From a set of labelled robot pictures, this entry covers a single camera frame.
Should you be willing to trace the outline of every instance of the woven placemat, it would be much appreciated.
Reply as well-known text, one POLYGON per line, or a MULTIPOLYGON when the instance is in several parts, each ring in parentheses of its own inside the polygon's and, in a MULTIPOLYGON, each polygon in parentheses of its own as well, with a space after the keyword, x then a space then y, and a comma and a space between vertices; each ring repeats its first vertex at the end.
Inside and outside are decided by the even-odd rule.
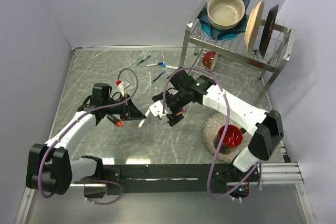
MULTIPOLYGON (((206 149, 212 154, 215 155, 216 149, 214 146, 214 139, 219 131, 219 129, 225 125, 226 116, 220 112, 212 113, 204 122, 202 128, 202 139, 206 149)), ((241 128, 241 126, 230 120, 230 124, 241 128)), ((231 163, 233 159, 241 152, 251 141, 252 136, 247 132, 243 135, 243 142, 237 147, 234 148, 229 154, 219 153, 218 160, 223 161, 224 163, 231 163)))

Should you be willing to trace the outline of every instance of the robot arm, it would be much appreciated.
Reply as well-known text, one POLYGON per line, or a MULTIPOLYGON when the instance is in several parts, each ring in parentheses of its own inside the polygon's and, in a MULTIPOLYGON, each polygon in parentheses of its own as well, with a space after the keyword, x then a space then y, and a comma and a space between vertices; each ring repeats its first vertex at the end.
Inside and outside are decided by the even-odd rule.
POLYGON ((198 102, 226 115, 227 108, 223 98, 223 94, 226 93, 230 105, 230 119, 252 135, 249 145, 238 154, 233 163, 242 172, 248 171, 259 160, 269 160, 284 136, 281 116, 277 111, 267 112, 225 90, 221 92, 209 77, 200 76, 194 80, 185 71, 181 71, 171 79, 171 84, 177 93, 166 93, 165 113, 162 113, 163 93, 154 96, 152 99, 155 103, 150 106, 152 114, 160 119, 166 116, 170 126, 184 118, 182 107, 190 102, 198 102))
POLYGON ((113 115, 118 114, 122 120, 143 119, 145 116, 129 100, 119 106, 114 106, 102 110, 96 110, 87 114, 78 121, 78 118, 91 109, 119 103, 125 100, 128 95, 124 90, 129 86, 128 82, 122 82, 117 87, 120 97, 116 100, 110 98, 112 87, 105 83, 96 83, 92 89, 92 95, 88 96, 84 103, 78 108, 78 112, 73 119, 52 139, 45 144, 35 144, 29 151, 26 186, 38 189, 38 170, 42 157, 46 150, 60 135, 67 130, 75 121, 77 123, 65 134, 57 145, 52 149, 47 157, 47 162, 52 159, 51 164, 45 164, 42 173, 42 186, 44 191, 55 194, 64 194, 72 182, 84 177, 102 177, 102 159, 92 156, 83 156, 77 161, 70 161, 80 141, 107 115, 108 119, 118 125, 119 120, 113 115))

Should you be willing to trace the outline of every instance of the cable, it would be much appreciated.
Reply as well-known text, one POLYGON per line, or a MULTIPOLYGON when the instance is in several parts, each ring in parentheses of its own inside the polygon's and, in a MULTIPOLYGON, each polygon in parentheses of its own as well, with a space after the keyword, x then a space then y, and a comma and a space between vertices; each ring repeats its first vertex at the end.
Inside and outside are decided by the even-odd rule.
POLYGON ((84 118, 85 116, 87 116, 88 114, 91 114, 92 112, 94 111, 97 111, 97 110, 101 110, 101 109, 107 109, 107 108, 111 108, 111 107, 114 107, 114 106, 119 106, 119 105, 122 105, 126 102, 128 102, 129 100, 132 99, 132 97, 135 95, 135 93, 137 92, 138 90, 138 86, 139 86, 139 80, 138 80, 138 76, 137 74, 130 68, 123 68, 120 70, 119 74, 118 74, 118 80, 120 79, 120 75, 122 72, 124 72, 125 70, 129 70, 132 72, 132 74, 134 75, 135 77, 135 89, 134 89, 134 92, 127 98, 125 99, 124 101, 122 102, 118 102, 118 103, 115 103, 115 104, 109 104, 109 105, 104 105, 104 106, 101 106, 101 107, 97 107, 97 108, 94 108, 92 110, 89 110, 87 111, 86 113, 82 114, 80 117, 77 118, 77 120, 73 121, 69 127, 67 127, 61 134, 60 136, 58 137, 57 140, 55 140, 47 149, 47 151, 45 152, 42 160, 41 160, 41 164, 40 164, 40 167, 38 169, 38 179, 37 179, 37 184, 38 184, 38 190, 39 192, 41 193, 42 197, 44 198, 50 198, 53 193, 49 194, 49 195, 46 195, 43 191, 43 188, 42 188, 42 173, 43 173, 43 167, 44 167, 44 163, 48 157, 48 154, 50 153, 50 151, 52 150, 52 148, 54 148, 60 141, 61 139, 72 129, 72 127, 74 127, 76 125, 76 123, 78 123, 82 118, 84 118))
POLYGON ((123 194, 123 189, 122 189, 122 186, 120 184, 118 184, 117 182, 113 182, 113 181, 108 181, 108 180, 100 180, 100 179, 92 179, 92 178, 88 178, 86 177, 85 179, 88 179, 92 182, 98 182, 98 183, 107 183, 107 184, 112 184, 112 185, 116 185, 120 188, 120 193, 118 195, 117 198, 115 198, 114 200, 112 201, 109 201, 109 202, 97 202, 97 201, 94 201, 92 199, 87 199, 87 201, 93 203, 93 204, 96 204, 96 205, 109 205, 109 204, 112 204, 114 202, 116 202, 118 199, 121 198, 122 194, 123 194))
POLYGON ((261 175, 262 175, 262 171, 261 171, 261 162, 259 162, 259 178, 258 178, 258 183, 256 185, 256 187, 253 189, 252 193, 250 193, 247 197, 245 197, 244 199, 241 200, 246 200, 249 197, 251 197, 253 194, 256 193, 256 191, 258 190, 259 186, 260 186, 260 182, 261 182, 261 175))
MULTIPOLYGON (((221 83, 219 82, 219 80, 213 75, 211 74, 210 72, 202 69, 202 68, 193 68, 193 67, 185 67, 185 68, 179 68, 177 69, 176 71, 174 71, 167 79, 167 82, 166 82, 166 85, 163 89, 163 99, 162 99, 162 105, 163 105, 163 109, 162 109, 162 113, 165 114, 165 100, 166 100, 166 90, 167 90, 167 87, 168 87, 168 84, 170 82, 170 80, 173 78, 173 76, 175 74, 177 74, 178 72, 181 72, 181 71, 184 71, 184 70, 197 70, 197 71, 200 71, 200 72, 203 72, 207 75, 209 75, 212 79, 214 79, 214 81, 216 82, 216 84, 218 85, 219 89, 221 90, 221 92, 223 91, 223 87, 221 85, 221 83)), ((214 167, 215 167, 215 164, 216 164, 216 160, 218 158, 218 154, 219 154, 219 151, 220 151, 220 147, 222 146, 222 143, 223 143, 223 140, 224 140, 224 137, 226 135, 226 132, 227 132, 227 128, 228 128, 228 125, 229 125, 229 121, 230 121, 230 107, 229 107, 229 103, 228 103, 228 100, 226 98, 226 94, 224 93, 223 95, 224 97, 224 100, 225 100, 225 103, 226 103, 226 123, 225 123, 225 127, 224 127, 224 131, 222 133, 222 137, 220 138, 219 140, 219 144, 218 144, 218 147, 216 149, 216 152, 215 152, 215 155, 214 155, 214 159, 213 159, 213 162, 211 163, 211 167, 210 167, 210 171, 209 171, 209 175, 208 175, 208 179, 207 179, 207 183, 206 183, 206 190, 208 192, 208 194, 210 195, 210 197, 212 199, 223 199, 225 198, 226 196, 228 196, 230 193, 232 193, 234 190, 236 190, 251 174, 252 172, 255 170, 255 168, 257 167, 258 163, 256 163, 252 169, 245 175, 245 177, 235 186, 233 187, 231 190, 229 190, 227 193, 223 194, 223 195, 220 195, 220 196, 215 196, 212 194, 211 192, 211 189, 210 189, 210 185, 211 185, 211 177, 212 177, 212 174, 213 174, 213 171, 214 171, 214 167)))

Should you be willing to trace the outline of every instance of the blue marker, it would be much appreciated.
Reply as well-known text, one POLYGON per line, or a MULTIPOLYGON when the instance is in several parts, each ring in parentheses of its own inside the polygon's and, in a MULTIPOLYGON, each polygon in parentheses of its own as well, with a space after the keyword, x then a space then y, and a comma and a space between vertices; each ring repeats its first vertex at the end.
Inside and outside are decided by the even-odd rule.
POLYGON ((157 79, 158 78, 160 78, 164 73, 166 73, 167 72, 167 70, 163 70, 159 75, 158 75, 158 77, 156 77, 154 80, 152 80, 152 84, 154 83, 154 82, 156 82, 157 81, 157 79))
POLYGON ((157 66, 157 65, 163 65, 163 64, 164 64, 164 62, 163 62, 163 61, 161 61, 161 62, 159 62, 159 63, 148 64, 148 65, 146 65, 146 67, 153 67, 153 66, 157 66))
POLYGON ((169 66, 169 65, 165 65, 165 64, 161 64, 161 67, 163 68, 170 68, 170 69, 179 69, 178 67, 173 67, 173 66, 169 66))

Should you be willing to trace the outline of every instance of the metal dish rack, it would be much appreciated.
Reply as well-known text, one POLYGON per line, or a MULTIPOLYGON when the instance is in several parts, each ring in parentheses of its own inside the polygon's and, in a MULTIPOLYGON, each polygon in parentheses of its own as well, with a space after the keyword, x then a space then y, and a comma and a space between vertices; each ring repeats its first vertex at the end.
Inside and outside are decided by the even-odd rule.
MULTIPOLYGON (((261 81, 263 83, 262 78, 265 72, 269 71, 272 75, 267 83, 265 85, 263 83, 261 91, 258 94, 253 94, 253 99, 248 101, 252 105, 258 105, 261 99, 265 96, 269 87, 287 64, 293 49, 296 31, 294 29, 289 30, 285 26, 275 24, 274 32, 272 33, 266 55, 265 57, 262 57, 258 53, 258 50, 252 50, 252 52, 247 51, 244 43, 244 33, 241 33, 235 39, 228 41, 218 41, 209 38, 202 31, 201 24, 197 19, 198 15, 206 5, 207 3, 202 1, 190 21, 187 23, 182 46, 180 67, 184 67, 188 44, 192 43, 196 46, 194 55, 197 56, 193 66, 201 67, 204 53, 210 50, 218 53, 218 62, 216 64, 224 64, 227 67, 232 67, 239 71, 248 71, 250 76, 251 69, 253 69, 255 73, 255 81, 261 81)), ((265 20, 262 20, 258 32, 259 39, 262 32, 261 27, 264 25, 265 20)), ((221 82, 223 82, 226 86, 231 86, 235 81, 238 81, 219 73, 216 74, 222 76, 221 82)))

